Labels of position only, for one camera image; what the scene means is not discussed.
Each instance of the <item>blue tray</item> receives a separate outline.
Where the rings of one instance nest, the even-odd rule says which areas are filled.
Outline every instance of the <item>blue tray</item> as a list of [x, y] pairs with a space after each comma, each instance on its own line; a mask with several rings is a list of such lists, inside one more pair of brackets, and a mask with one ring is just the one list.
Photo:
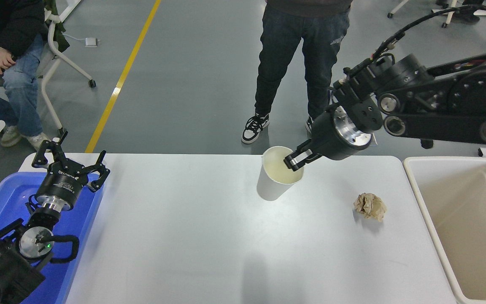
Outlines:
[[[25, 203], [30, 195], [35, 194], [46, 173], [18, 172], [6, 177], [0, 183], [0, 229], [16, 219], [23, 219], [24, 225], [29, 219], [29, 212]], [[47, 264], [41, 271], [46, 280], [35, 289], [23, 304], [63, 304], [69, 294], [76, 268], [87, 240], [87, 235], [93, 224], [100, 200], [102, 189], [92, 193], [83, 189], [73, 210], [62, 212], [59, 223], [54, 227], [54, 234], [72, 234], [80, 239], [80, 250], [75, 260], [66, 264]], [[71, 252], [71, 245], [56, 244], [54, 257], [65, 258]]]

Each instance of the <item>paper cup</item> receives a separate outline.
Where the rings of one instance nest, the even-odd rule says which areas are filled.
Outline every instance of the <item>paper cup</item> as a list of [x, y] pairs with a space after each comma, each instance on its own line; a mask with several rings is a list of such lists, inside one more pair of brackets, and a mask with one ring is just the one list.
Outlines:
[[284, 163], [284, 158], [292, 152], [290, 148], [275, 146], [266, 150], [262, 155], [262, 171], [260, 171], [256, 190], [264, 200], [278, 199], [303, 177], [304, 168], [294, 172]]

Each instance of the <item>crumpled brown paper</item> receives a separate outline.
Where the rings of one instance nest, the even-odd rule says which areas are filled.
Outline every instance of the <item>crumpled brown paper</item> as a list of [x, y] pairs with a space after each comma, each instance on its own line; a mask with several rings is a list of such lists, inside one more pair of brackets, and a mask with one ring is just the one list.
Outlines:
[[383, 215], [387, 211], [382, 199], [372, 193], [359, 194], [354, 202], [354, 207], [357, 212], [365, 216], [365, 219], [372, 217], [379, 222], [383, 220]]

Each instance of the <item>hand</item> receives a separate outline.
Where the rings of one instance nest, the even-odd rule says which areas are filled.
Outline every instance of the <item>hand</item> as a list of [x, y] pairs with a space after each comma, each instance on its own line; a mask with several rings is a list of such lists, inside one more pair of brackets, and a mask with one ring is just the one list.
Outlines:
[[16, 62], [12, 60], [12, 54], [8, 50], [0, 47], [0, 75], [3, 71], [15, 65]]

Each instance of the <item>gray floor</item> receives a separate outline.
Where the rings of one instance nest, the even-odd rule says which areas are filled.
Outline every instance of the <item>gray floor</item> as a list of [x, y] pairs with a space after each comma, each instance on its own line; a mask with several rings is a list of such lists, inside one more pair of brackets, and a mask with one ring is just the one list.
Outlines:
[[[154, 0], [83, 0], [66, 20], [73, 37], [96, 37], [100, 46], [85, 48], [70, 40], [65, 54], [96, 80], [66, 64], [48, 84], [49, 95], [69, 136], [66, 152], [84, 152], [127, 63]], [[351, 27], [341, 46], [334, 79], [343, 67], [368, 57], [400, 27], [438, 8], [433, 0], [412, 0], [393, 19], [386, 14], [399, 0], [355, 0]], [[303, 57], [300, 49], [278, 90], [271, 123], [251, 145], [240, 141], [252, 115], [264, 0], [164, 0], [143, 40], [140, 52], [104, 127], [95, 152], [262, 154], [270, 146], [295, 148], [307, 138]], [[440, 25], [437, 17], [407, 32], [394, 50], [397, 59], [414, 53], [427, 67], [486, 52], [486, 17], [476, 25]], [[48, 136], [56, 129], [39, 104]], [[476, 156], [478, 145], [435, 142], [424, 150], [419, 140], [376, 133], [378, 146], [364, 155]], [[33, 149], [22, 141], [0, 146], [0, 181], [17, 171]]]

